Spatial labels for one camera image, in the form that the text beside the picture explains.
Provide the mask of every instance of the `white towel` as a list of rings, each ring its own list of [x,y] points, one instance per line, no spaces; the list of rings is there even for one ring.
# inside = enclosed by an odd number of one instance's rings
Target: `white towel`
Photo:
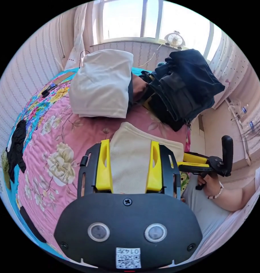
[[[123,122],[110,142],[114,193],[145,193],[152,140],[169,148],[177,162],[183,161],[182,143],[152,136]]]
[[[70,85],[72,112],[80,117],[125,118],[133,61],[132,53],[114,49],[85,55]]]

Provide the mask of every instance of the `bottle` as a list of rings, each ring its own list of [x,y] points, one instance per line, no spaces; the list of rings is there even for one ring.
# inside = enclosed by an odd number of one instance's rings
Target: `bottle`
[[[244,114],[247,113],[248,108],[249,108],[249,105],[247,104],[246,106],[243,106],[243,107],[241,108],[240,113],[237,113],[237,118],[238,118],[239,120],[242,119],[242,117],[244,116]]]
[[[246,131],[249,131],[249,130],[251,129],[251,131],[254,132],[254,131],[255,131],[256,122],[257,122],[257,119],[256,119],[256,118],[253,119],[253,120],[251,120],[251,121],[248,123],[248,125],[246,126],[245,130],[246,130]]]

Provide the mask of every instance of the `qr code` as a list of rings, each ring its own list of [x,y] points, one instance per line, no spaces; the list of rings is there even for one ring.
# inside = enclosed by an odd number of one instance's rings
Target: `qr code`
[[[141,268],[140,249],[116,248],[116,267],[121,269]]]

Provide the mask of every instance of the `beige cloth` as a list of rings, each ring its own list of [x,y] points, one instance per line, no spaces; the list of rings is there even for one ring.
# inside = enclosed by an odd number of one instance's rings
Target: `beige cloth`
[[[183,144],[147,134],[123,122],[110,142],[114,193],[145,193],[151,141],[169,148],[177,162],[183,161]]]

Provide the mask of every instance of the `black cable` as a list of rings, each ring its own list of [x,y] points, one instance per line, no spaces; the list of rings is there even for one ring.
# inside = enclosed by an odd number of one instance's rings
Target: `black cable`
[[[79,68],[81,68],[81,54],[79,55]]]
[[[60,36],[60,34],[61,34],[61,31],[60,31],[60,21],[61,21],[61,18],[59,18],[59,40],[60,40],[60,45],[61,45],[61,49],[62,49],[61,36]]]

